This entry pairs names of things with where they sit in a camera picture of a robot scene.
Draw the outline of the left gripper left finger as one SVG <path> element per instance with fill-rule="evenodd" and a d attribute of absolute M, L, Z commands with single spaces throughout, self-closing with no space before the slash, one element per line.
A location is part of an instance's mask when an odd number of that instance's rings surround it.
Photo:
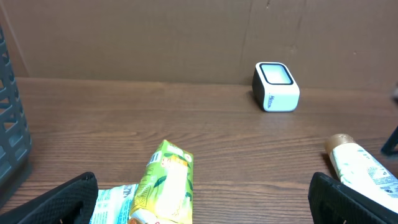
<path fill-rule="evenodd" d="M 1 215 L 1 224 L 89 224 L 98 183 L 85 172 Z"/>

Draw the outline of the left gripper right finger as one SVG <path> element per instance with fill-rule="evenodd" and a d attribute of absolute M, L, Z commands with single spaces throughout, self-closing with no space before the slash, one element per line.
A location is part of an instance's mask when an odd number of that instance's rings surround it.
<path fill-rule="evenodd" d="M 397 214 L 322 173 L 308 190 L 314 224 L 397 224 Z"/>

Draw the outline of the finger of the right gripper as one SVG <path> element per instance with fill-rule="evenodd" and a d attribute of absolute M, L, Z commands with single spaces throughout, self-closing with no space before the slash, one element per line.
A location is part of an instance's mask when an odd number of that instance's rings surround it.
<path fill-rule="evenodd" d="M 381 152 L 385 156 L 396 156 L 397 155 L 397 141 L 398 141 L 398 127 L 390 135 L 386 143 L 381 148 Z"/>

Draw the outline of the white tube gold cap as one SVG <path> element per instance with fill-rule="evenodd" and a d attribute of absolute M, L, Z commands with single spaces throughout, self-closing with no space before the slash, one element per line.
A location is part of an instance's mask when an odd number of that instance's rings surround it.
<path fill-rule="evenodd" d="M 397 212 L 397 177 L 347 134 L 325 141 L 325 151 L 341 183 Z"/>

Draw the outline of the teal wet wipes pack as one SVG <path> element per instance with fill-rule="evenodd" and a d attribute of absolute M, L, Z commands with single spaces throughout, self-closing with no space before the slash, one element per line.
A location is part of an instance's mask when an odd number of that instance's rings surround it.
<path fill-rule="evenodd" d="M 98 191 L 90 224 L 127 224 L 138 185 L 122 185 Z"/>

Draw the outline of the green yellow snack pouch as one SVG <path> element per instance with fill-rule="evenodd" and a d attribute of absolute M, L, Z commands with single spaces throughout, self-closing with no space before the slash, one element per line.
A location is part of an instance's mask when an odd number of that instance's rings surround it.
<path fill-rule="evenodd" d="M 128 223 L 193 223 L 193 154 L 162 141 L 146 165 Z"/>

